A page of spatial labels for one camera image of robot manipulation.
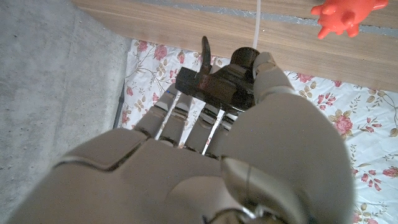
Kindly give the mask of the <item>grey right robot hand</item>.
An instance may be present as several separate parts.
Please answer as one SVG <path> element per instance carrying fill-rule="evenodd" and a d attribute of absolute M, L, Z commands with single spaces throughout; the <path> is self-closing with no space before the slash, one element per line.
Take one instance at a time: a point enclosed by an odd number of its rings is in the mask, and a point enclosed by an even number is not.
<path fill-rule="evenodd" d="M 114 129 L 66 153 L 9 223 L 351 223 L 354 184 L 342 137 L 294 93 L 272 56 L 254 61 L 255 105 L 216 134 L 217 158 L 151 131 Z"/>

